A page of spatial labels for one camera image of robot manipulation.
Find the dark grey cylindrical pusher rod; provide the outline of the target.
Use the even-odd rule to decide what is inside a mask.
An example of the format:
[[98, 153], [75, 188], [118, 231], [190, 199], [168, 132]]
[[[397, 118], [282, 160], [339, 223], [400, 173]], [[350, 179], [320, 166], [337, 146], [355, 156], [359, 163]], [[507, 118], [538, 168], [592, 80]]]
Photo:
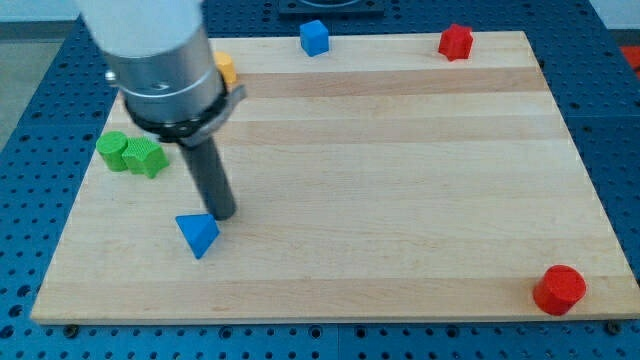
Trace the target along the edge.
[[237, 206], [214, 139], [179, 148], [208, 213], [217, 221], [231, 218]]

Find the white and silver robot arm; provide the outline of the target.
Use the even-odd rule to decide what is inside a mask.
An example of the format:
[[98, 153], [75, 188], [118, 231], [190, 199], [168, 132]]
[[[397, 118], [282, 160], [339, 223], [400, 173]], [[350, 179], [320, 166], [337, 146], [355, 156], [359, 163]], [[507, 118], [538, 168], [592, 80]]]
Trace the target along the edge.
[[245, 98], [218, 70], [195, 0], [77, 0], [132, 121], [175, 143], [208, 211], [231, 218], [236, 201], [213, 139]]

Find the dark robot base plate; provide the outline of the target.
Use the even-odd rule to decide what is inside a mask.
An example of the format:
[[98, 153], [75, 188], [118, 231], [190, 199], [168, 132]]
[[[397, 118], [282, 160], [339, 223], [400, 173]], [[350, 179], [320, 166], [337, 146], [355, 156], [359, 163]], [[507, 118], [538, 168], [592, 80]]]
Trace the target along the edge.
[[385, 0], [277, 0], [280, 17], [383, 15]]

